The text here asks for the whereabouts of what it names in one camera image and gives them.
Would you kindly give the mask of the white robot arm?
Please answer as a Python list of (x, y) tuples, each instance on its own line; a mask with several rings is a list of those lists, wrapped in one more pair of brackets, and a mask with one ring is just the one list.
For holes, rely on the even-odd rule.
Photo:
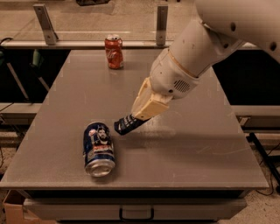
[(195, 18), (153, 62), (132, 115), (142, 121), (185, 97), (200, 76), (249, 42), (280, 61), (279, 0), (195, 0)]

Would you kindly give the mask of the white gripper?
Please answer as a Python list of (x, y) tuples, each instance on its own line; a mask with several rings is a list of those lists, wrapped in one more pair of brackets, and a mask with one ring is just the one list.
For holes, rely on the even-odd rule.
[(183, 69), (173, 59), (168, 49), (164, 49), (153, 62), (150, 78), (145, 78), (133, 103), (131, 113), (141, 120), (148, 120), (165, 112), (169, 102), (188, 95), (200, 82)]

